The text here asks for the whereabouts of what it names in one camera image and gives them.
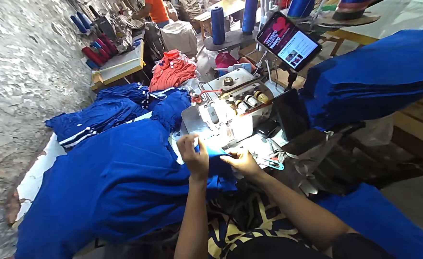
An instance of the orange shirt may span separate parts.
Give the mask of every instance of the orange shirt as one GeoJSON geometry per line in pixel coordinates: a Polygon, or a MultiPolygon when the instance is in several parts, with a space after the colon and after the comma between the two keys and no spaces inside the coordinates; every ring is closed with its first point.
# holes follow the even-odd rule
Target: orange shirt
{"type": "Polygon", "coordinates": [[[168,21],[168,13],[165,4],[162,0],[145,0],[145,3],[151,4],[151,11],[149,16],[156,23],[168,21]]]}

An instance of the sewing machine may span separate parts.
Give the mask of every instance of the sewing machine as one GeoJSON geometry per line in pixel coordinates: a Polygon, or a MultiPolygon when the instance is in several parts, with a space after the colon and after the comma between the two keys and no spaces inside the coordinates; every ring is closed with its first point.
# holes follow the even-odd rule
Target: sewing machine
{"type": "Polygon", "coordinates": [[[204,140],[213,138],[217,147],[230,146],[253,134],[253,127],[269,117],[274,95],[261,82],[260,77],[245,69],[236,69],[196,89],[201,102],[182,112],[182,132],[199,134],[204,140]],[[266,95],[267,102],[256,101],[252,105],[243,101],[247,95],[259,90],[266,95]],[[229,103],[244,102],[248,110],[232,108],[229,103]]]}

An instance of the person's right hand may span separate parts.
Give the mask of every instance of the person's right hand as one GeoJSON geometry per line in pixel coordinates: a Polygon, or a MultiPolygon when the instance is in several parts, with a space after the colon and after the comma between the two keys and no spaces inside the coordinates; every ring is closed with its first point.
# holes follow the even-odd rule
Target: person's right hand
{"type": "Polygon", "coordinates": [[[247,149],[231,148],[227,151],[231,156],[220,156],[221,160],[236,168],[237,171],[251,181],[258,181],[264,172],[247,149]]]}

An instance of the white stripe trim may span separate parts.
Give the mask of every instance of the white stripe trim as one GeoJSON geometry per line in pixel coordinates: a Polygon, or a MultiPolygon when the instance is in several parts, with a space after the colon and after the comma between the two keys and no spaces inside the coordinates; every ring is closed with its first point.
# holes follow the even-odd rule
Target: white stripe trim
{"type": "Polygon", "coordinates": [[[163,91],[161,91],[161,92],[151,93],[151,94],[153,94],[153,95],[163,94],[164,92],[170,91],[170,90],[172,90],[172,89],[174,89],[174,88],[175,88],[175,87],[170,87],[170,88],[167,88],[167,89],[165,89],[165,90],[163,90],[163,91]]]}
{"type": "Polygon", "coordinates": [[[64,147],[73,147],[73,146],[79,144],[82,140],[86,139],[89,136],[93,136],[93,134],[86,134],[85,136],[83,136],[79,140],[77,140],[76,142],[72,142],[70,144],[64,145],[64,147]]]}
{"type": "Polygon", "coordinates": [[[63,141],[60,141],[59,142],[59,144],[60,145],[63,145],[63,144],[65,144],[66,142],[69,142],[69,141],[71,141],[71,140],[74,140],[76,137],[78,137],[80,134],[82,134],[82,133],[84,133],[84,132],[86,132],[86,131],[88,131],[88,130],[90,130],[90,127],[86,127],[84,130],[82,130],[81,132],[79,132],[79,133],[77,133],[77,134],[75,134],[75,135],[73,135],[73,136],[71,136],[71,137],[68,137],[67,139],[65,139],[65,140],[63,140],[63,141]]]}

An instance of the tablet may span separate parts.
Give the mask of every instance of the tablet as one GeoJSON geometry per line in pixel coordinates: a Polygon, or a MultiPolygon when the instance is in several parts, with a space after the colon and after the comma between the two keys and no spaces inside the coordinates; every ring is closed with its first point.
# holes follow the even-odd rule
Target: tablet
{"type": "Polygon", "coordinates": [[[269,18],[256,40],[296,72],[306,67],[322,50],[320,44],[281,12],[276,12],[269,18]]]}

